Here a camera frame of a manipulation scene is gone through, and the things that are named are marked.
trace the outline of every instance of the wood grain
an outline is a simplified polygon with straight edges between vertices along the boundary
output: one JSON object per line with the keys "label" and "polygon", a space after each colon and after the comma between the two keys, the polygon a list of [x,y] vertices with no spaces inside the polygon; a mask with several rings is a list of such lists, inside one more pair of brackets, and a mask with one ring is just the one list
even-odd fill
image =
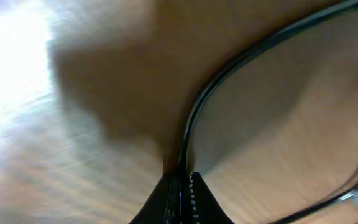
{"label": "wood grain", "polygon": [[[335,2],[0,0],[0,223],[127,223],[174,167],[211,73]],[[193,146],[236,223],[273,220],[340,184],[358,162],[358,12],[229,79]],[[316,222],[358,220],[341,206]]]}

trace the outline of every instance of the black wire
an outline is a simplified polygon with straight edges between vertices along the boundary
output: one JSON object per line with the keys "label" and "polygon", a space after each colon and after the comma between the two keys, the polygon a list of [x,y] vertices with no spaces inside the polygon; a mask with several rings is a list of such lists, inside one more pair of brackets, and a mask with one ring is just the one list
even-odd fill
{"label": "black wire", "polygon": [[[278,45],[284,40],[287,40],[294,35],[297,35],[300,32],[307,30],[317,24],[320,24],[332,17],[356,9],[358,9],[358,0],[348,0],[323,9],[322,11],[316,12],[298,22],[295,22],[289,26],[284,27],[283,29],[280,29],[277,32],[274,32],[273,34],[268,35],[254,45],[251,45],[249,48],[245,49],[240,54],[232,58],[232,60],[228,61],[227,64],[225,64],[221,69],[219,69],[215,74],[213,74],[211,78],[204,84],[201,91],[198,93],[198,96],[193,103],[187,122],[185,124],[185,130],[183,132],[183,137],[181,140],[181,149],[178,161],[178,173],[180,177],[182,179],[186,178],[187,152],[189,148],[190,138],[195,128],[198,116],[200,115],[201,110],[208,98],[215,92],[217,87],[219,87],[222,82],[224,82],[232,74],[236,73],[238,69],[242,68],[245,64],[249,63],[259,55],[263,54],[264,52]],[[300,218],[303,218],[319,209],[325,208],[328,205],[331,205],[338,200],[341,200],[344,195],[350,193],[356,188],[358,188],[358,183],[353,186],[353,188],[331,199],[325,200],[316,205],[312,205],[311,207],[308,207],[302,211],[299,211],[293,215],[287,216],[273,223],[290,223]]]}

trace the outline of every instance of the curved black cable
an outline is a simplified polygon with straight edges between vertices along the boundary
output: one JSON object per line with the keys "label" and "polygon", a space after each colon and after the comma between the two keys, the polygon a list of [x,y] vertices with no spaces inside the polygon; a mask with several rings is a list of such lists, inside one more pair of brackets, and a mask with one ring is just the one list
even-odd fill
{"label": "curved black cable", "polygon": [[[300,32],[307,30],[317,24],[320,24],[321,22],[324,22],[332,17],[356,9],[358,9],[358,0],[347,0],[328,7],[326,9],[323,9],[322,11],[316,12],[298,22],[295,22],[289,26],[284,27],[283,29],[280,29],[277,32],[274,32],[273,34],[268,35],[254,45],[251,45],[249,48],[245,49],[240,54],[232,58],[232,60],[225,64],[215,74],[213,74],[212,77],[204,84],[201,91],[198,93],[198,96],[193,103],[193,106],[185,124],[185,130],[181,140],[181,149],[178,160],[178,173],[180,177],[186,177],[188,146],[198,116],[200,115],[201,110],[208,98],[214,93],[214,91],[222,82],[224,82],[228,77],[238,71],[238,69],[242,68],[245,64],[249,63],[259,55],[271,49],[272,47],[280,44],[284,40],[287,40],[294,35],[297,35]],[[356,188],[358,188],[358,183],[355,184],[353,188],[335,197],[332,197],[331,199],[312,205],[297,213],[294,213],[293,215],[287,216],[272,223],[290,223],[300,218],[303,218],[319,209],[325,208],[335,202],[343,200],[344,196],[351,193]]]}

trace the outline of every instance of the black cable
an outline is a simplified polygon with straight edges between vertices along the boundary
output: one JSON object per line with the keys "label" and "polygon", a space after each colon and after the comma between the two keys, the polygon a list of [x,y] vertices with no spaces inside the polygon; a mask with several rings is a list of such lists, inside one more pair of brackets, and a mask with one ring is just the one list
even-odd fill
{"label": "black cable", "polygon": [[[224,82],[228,77],[242,68],[245,64],[249,63],[259,55],[263,54],[272,47],[280,44],[284,40],[287,40],[294,35],[299,34],[300,32],[307,30],[317,24],[320,24],[332,17],[341,15],[345,12],[353,11],[358,9],[358,0],[348,0],[340,2],[339,4],[333,5],[322,11],[316,12],[298,22],[295,22],[289,26],[280,29],[273,34],[266,36],[264,39],[258,41],[257,43],[251,45],[249,48],[242,51],[240,54],[232,58],[225,64],[221,69],[219,69],[212,77],[204,84],[201,91],[198,93],[191,111],[189,113],[188,119],[185,124],[185,130],[181,140],[181,149],[178,161],[178,173],[182,179],[186,177],[187,173],[187,152],[190,142],[192,132],[195,128],[198,116],[201,113],[201,110],[208,100],[208,98],[215,92],[217,87]],[[290,223],[300,218],[303,218],[319,209],[325,208],[338,200],[341,200],[343,196],[352,192],[354,189],[358,188],[358,183],[353,186],[353,188],[331,198],[325,200],[316,205],[312,205],[302,211],[299,211],[293,215],[285,217],[281,220],[275,221],[273,223]]]}

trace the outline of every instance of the wooden surface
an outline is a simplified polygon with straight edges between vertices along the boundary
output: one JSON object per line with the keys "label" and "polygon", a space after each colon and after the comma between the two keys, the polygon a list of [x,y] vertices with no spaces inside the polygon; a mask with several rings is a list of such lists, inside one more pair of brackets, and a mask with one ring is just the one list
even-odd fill
{"label": "wooden surface", "polygon": [[[176,161],[210,74],[334,2],[0,0],[0,223],[127,223]],[[236,223],[280,218],[345,181],[358,163],[358,11],[229,79],[192,146]],[[349,202],[311,220],[358,212]]]}

